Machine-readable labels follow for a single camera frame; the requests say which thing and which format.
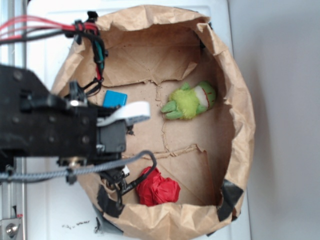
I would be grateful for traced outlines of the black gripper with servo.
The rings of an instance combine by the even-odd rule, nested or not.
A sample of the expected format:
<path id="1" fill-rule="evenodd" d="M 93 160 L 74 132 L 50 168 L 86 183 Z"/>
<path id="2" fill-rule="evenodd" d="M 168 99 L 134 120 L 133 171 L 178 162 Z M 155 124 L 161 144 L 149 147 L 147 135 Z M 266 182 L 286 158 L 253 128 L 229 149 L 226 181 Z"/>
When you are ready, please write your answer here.
<path id="1" fill-rule="evenodd" d="M 125 110 L 124 106 L 100 109 L 96 122 L 96 165 L 122 159 L 122 153 L 127 148 L 126 135 L 130 128 Z"/>

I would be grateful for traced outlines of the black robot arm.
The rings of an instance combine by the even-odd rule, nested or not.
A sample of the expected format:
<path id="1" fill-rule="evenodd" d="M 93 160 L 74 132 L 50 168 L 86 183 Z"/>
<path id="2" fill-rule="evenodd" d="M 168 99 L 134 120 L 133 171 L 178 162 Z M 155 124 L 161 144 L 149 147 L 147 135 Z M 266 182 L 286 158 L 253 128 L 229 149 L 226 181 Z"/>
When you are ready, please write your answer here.
<path id="1" fill-rule="evenodd" d="M 18 173 L 15 158 L 56 157 L 57 164 L 81 166 L 116 161 L 126 150 L 127 126 L 117 120 L 98 126 L 115 108 L 91 103 L 76 81 L 65 97 L 52 94 L 41 80 L 23 68 L 0 67 L 0 180 L 39 182 L 48 173 Z"/>

